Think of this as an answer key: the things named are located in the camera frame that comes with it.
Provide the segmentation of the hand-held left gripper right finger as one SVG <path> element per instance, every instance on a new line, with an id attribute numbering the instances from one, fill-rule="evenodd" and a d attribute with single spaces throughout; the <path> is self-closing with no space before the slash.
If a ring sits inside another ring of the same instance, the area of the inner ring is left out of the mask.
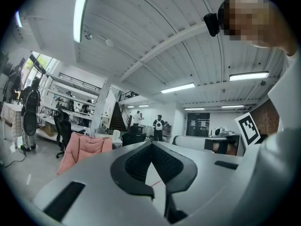
<path id="1" fill-rule="evenodd" d="M 176 223 L 187 217 L 178 209 L 173 194 L 189 189 L 198 174 L 195 162 L 165 146 L 153 143 L 151 162 L 166 186 L 164 217 L 169 223 Z"/>

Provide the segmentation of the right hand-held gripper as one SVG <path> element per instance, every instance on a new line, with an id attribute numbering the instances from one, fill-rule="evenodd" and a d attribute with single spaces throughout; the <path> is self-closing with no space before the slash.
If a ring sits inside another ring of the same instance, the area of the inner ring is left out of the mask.
<path id="1" fill-rule="evenodd" d="M 235 119 L 245 148 L 256 144 L 261 138 L 256 124 L 250 113 L 245 113 Z"/>

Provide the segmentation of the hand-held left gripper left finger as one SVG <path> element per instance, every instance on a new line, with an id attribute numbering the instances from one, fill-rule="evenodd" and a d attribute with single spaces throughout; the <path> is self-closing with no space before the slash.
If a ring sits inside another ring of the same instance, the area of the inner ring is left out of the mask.
<path id="1" fill-rule="evenodd" d="M 154 198 L 153 188 L 145 183 L 152 156 L 151 142 L 119 156 L 110 168 L 112 180 L 127 194 Z"/>

